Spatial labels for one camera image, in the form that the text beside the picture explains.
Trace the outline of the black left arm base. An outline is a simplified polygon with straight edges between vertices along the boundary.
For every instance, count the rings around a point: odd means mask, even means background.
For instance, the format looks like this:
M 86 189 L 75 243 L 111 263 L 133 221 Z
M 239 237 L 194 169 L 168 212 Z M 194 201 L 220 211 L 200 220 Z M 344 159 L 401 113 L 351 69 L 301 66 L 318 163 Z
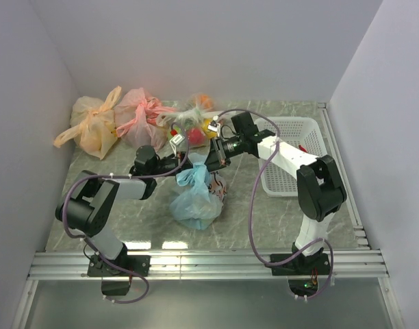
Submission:
M 130 304 L 144 298 L 149 292 L 149 274 L 151 257 L 149 255 L 129 256 L 122 254 L 115 260 L 102 258 L 100 255 L 90 257 L 86 276 L 101 280 L 101 292 L 109 301 L 117 304 Z M 141 279 L 145 284 L 144 292 L 133 300 L 117 300 L 125 297 L 134 279 Z

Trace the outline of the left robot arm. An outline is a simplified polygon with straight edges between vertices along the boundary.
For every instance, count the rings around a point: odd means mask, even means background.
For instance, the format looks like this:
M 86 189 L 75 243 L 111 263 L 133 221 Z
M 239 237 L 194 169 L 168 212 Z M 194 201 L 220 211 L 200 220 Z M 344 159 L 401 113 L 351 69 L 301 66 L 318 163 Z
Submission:
M 128 268 L 127 247 L 108 228 L 112 206 L 119 199 L 148 199 L 157 186 L 156 179 L 173 176 L 190 167 L 190 151 L 178 151 L 160 158 L 152 146 L 136 151 L 129 174 L 99 175 L 82 171 L 56 206 L 55 218 L 64 225 L 67 235 L 82 239 L 114 276 Z

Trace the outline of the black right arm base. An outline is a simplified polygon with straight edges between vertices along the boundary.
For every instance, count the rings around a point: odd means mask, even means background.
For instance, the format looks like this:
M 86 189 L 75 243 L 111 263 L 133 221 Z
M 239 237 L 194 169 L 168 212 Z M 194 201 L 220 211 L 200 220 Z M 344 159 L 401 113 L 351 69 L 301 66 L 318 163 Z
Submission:
M 308 301 L 321 294 L 333 279 L 334 255 L 328 255 L 321 249 L 312 256 L 301 254 L 294 260 L 289 259 L 289 254 L 271 254 L 270 261 L 282 265 L 270 266 L 273 276 L 287 276 L 290 292 L 295 299 Z

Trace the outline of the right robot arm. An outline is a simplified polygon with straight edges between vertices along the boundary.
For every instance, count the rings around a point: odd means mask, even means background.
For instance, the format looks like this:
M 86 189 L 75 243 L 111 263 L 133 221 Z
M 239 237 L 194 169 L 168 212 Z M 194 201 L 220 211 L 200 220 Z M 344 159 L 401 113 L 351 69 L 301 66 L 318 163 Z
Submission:
M 303 212 L 291 256 L 272 263 L 260 255 L 251 241 L 253 253 L 267 267 L 280 267 L 292 261 L 295 271 L 308 273 L 315 267 L 323 246 L 330 244 L 327 229 L 347 198 L 336 161 L 329 155 L 318 157 L 284 142 L 278 127 L 272 132 L 258 130 L 252 119 L 253 111 L 233 109 L 232 113 L 236 137 L 226 142 L 219 137 L 213 139 L 219 163 L 225 165 L 229 158 L 242 153 L 263 160 L 262 170 L 273 163 L 296 180 L 298 203 Z

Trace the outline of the light blue plastic bag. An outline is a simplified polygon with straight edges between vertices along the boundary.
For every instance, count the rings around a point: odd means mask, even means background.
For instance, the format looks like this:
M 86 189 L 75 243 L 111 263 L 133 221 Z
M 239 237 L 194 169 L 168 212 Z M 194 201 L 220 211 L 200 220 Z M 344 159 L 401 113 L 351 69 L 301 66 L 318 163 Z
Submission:
M 192 167 L 176 175 L 169 210 L 187 228 L 205 230 L 220 216 L 227 194 L 227 183 L 217 171 L 204 164 L 206 156 L 192 153 Z

